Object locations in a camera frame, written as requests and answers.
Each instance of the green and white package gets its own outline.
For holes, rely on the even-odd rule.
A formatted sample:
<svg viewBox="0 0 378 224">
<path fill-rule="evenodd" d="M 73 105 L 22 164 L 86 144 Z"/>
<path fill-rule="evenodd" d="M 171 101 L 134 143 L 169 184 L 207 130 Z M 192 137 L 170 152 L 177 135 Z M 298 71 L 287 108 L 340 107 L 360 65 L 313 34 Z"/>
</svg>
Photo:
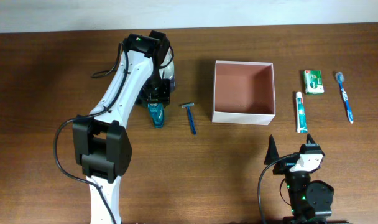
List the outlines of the green and white package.
<svg viewBox="0 0 378 224">
<path fill-rule="evenodd" d="M 325 92 L 323 82 L 321 82 L 320 70 L 305 70 L 303 72 L 306 94 L 322 94 Z"/>
</svg>

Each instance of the open box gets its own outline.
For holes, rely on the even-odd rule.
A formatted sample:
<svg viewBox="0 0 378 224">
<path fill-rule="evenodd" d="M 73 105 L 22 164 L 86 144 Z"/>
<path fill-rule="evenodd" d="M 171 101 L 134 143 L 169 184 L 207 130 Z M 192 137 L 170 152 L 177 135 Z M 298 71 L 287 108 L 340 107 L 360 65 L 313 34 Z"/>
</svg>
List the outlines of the open box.
<svg viewBox="0 0 378 224">
<path fill-rule="evenodd" d="M 212 122 L 268 125 L 275 115 L 272 63 L 216 61 Z"/>
</svg>

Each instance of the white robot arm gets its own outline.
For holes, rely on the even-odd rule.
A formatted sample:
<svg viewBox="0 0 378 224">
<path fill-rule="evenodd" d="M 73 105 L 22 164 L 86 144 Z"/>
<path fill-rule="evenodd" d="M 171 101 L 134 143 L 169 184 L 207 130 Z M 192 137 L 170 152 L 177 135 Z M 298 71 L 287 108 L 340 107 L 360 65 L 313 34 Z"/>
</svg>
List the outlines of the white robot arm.
<svg viewBox="0 0 378 224">
<path fill-rule="evenodd" d="M 131 34 L 121 45 L 125 52 L 108 90 L 92 109 L 93 116 L 73 122 L 76 162 L 87 181 L 101 187 L 99 191 L 90 185 L 91 224 L 122 223 L 119 188 L 131 160 L 126 126 L 134 103 L 147 107 L 156 128 L 161 128 L 164 107 L 175 86 L 173 52 L 165 34 Z M 99 138 L 99 133 L 106 133 L 106 139 Z"/>
</svg>

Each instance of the wooden table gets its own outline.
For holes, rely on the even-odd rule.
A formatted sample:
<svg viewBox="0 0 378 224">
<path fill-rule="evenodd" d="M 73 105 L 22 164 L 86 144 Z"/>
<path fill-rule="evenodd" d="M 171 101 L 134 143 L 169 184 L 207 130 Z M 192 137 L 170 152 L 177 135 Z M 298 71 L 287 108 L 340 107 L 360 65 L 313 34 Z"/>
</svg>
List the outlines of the wooden table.
<svg viewBox="0 0 378 224">
<path fill-rule="evenodd" d="M 53 135 L 65 119 L 87 114 L 112 76 L 118 42 L 106 30 L 0 34 L 0 223 L 89 223 L 88 186 L 57 169 Z M 161 30 L 175 51 L 177 88 L 163 129 L 135 106 L 127 131 L 132 161 L 122 178 L 125 222 L 258 223 L 257 181 L 268 137 L 280 155 L 298 152 L 293 91 L 300 70 L 320 69 L 325 93 L 305 96 L 308 128 L 326 157 L 312 175 L 335 188 L 332 220 L 378 223 L 378 24 L 260 26 Z M 268 126 L 211 122 L 215 60 L 273 62 L 277 114 Z M 345 74 L 354 113 L 350 124 L 333 71 Z M 193 101 L 197 136 L 180 103 Z M 71 126 L 60 136 L 66 170 L 75 164 Z M 291 215 L 279 195 L 282 176 L 263 179 L 270 220 Z"/>
</svg>

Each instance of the wire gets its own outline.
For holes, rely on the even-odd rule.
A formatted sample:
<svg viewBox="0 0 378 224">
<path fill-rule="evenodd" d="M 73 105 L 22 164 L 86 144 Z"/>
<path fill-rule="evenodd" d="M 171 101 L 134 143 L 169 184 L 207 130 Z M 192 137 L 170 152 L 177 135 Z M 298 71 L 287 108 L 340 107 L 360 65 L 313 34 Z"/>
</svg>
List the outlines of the wire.
<svg viewBox="0 0 378 224">
<path fill-rule="evenodd" d="M 92 183 L 88 180 L 85 180 L 85 179 L 82 179 L 82 178 L 79 178 L 79 177 L 76 177 L 74 175 L 71 175 L 70 173 L 68 173 L 63 167 L 62 165 L 60 164 L 59 162 L 59 158 L 58 158 L 58 153 L 57 153 L 57 146 L 58 146 L 58 138 L 59 138 L 59 134 L 62 132 L 62 130 L 64 129 L 64 127 L 66 127 L 68 124 L 74 122 L 74 121 L 78 121 L 78 120 L 81 120 L 81 119 L 87 119 L 87 118 L 94 118 L 96 116 L 99 116 L 101 114 L 104 114 L 106 112 L 108 112 L 110 110 L 110 108 L 113 106 L 113 104 L 116 102 L 117 98 L 119 97 L 120 95 L 120 92 L 122 90 L 122 87 L 124 86 L 124 83 L 126 82 L 126 78 L 127 78 L 127 74 L 128 74 L 128 53 L 127 51 L 125 50 L 125 46 L 122 42 L 119 43 L 119 50 L 118 50 L 118 57 L 116 59 L 117 61 L 117 64 L 118 64 L 118 61 L 119 61 L 119 56 L 120 56 L 120 49 L 123 49 L 124 51 L 124 55 L 126 56 L 126 68 L 124 70 L 124 76 L 122 78 L 122 81 L 121 81 L 121 84 L 119 86 L 119 89 L 116 93 L 116 95 L 114 96 L 112 102 L 108 105 L 108 106 L 104 106 L 104 110 L 102 110 L 101 112 L 98 112 L 98 113 L 95 113 L 95 114 L 90 114 L 90 115 L 87 115 L 87 116 L 82 116 L 82 117 L 79 117 L 79 118 L 72 118 L 72 119 L 69 119 L 65 122 L 63 122 L 59 128 L 57 129 L 57 132 L 55 133 L 55 137 L 53 139 L 53 156 L 55 158 L 55 162 L 60 170 L 60 172 L 62 172 L 63 174 L 65 174 L 67 177 L 70 177 L 72 178 L 73 180 L 77 180 L 79 182 L 82 182 L 82 183 L 85 183 L 85 184 L 89 184 L 89 185 L 92 185 L 93 187 L 95 187 L 99 193 L 99 196 L 101 197 L 102 199 L 102 202 L 104 204 L 104 206 L 106 207 L 106 209 L 108 210 L 109 212 L 109 215 L 110 217 L 112 218 L 113 220 L 113 223 L 114 224 L 117 224 L 116 223 L 116 219 L 114 218 L 114 215 L 113 215 L 113 212 L 111 211 L 109 205 L 108 205 L 108 202 L 106 201 L 103 193 L 102 193 L 102 187 L 99 186 L 98 184 L 96 183 Z"/>
<path fill-rule="evenodd" d="M 169 61 L 166 65 L 161 65 L 161 66 L 159 67 L 159 69 L 163 69 L 163 68 L 169 66 L 170 63 L 172 62 L 172 60 L 174 59 L 174 50 L 172 49 L 172 46 L 171 46 L 171 45 L 170 45 L 170 49 L 171 49 L 171 59 L 170 59 L 170 61 Z"/>
<path fill-rule="evenodd" d="M 117 58 L 116 58 L 116 61 L 113 65 L 113 68 L 110 69 L 110 70 L 104 70 L 104 71 L 100 71 L 100 72 L 95 72 L 94 74 L 91 75 L 91 78 L 103 78 L 103 77 L 106 77 L 108 75 L 110 75 L 112 72 L 116 72 L 116 67 L 117 65 L 119 64 L 119 59 L 120 59 L 120 49 L 121 49 L 121 46 L 123 45 L 122 42 L 119 43 L 119 48 L 118 48 L 118 51 L 117 51 Z"/>
<path fill-rule="evenodd" d="M 259 207 L 259 213 L 261 214 L 261 218 L 262 218 L 262 223 L 263 224 L 267 224 L 266 223 L 266 220 L 265 220 L 265 215 L 264 215 L 264 212 L 262 211 L 262 207 L 261 207 L 261 181 L 262 181 L 262 178 L 265 174 L 265 172 L 273 165 L 275 165 L 277 162 L 280 162 L 286 158 L 289 158 L 289 157 L 294 157 L 296 156 L 297 154 L 294 153 L 294 154 L 290 154 L 290 155 L 287 155 L 287 156 L 283 156 L 281 158 L 278 158 L 277 160 L 273 161 L 271 164 L 269 164 L 267 167 L 265 167 L 265 169 L 262 171 L 261 175 L 259 176 L 259 180 L 258 180 L 258 190 L 257 190 L 257 194 L 258 194 L 258 207 Z"/>
<path fill-rule="evenodd" d="M 291 206 L 291 204 L 287 203 L 286 200 L 284 200 L 283 195 L 282 195 L 282 186 L 283 186 L 283 183 L 284 183 L 285 180 L 286 180 L 286 178 L 284 178 L 284 179 L 281 181 L 281 183 L 280 183 L 280 187 L 279 187 L 279 192 L 280 192 L 280 196 L 281 196 L 281 198 L 283 199 L 283 201 L 284 201 L 287 205 Z"/>
</svg>

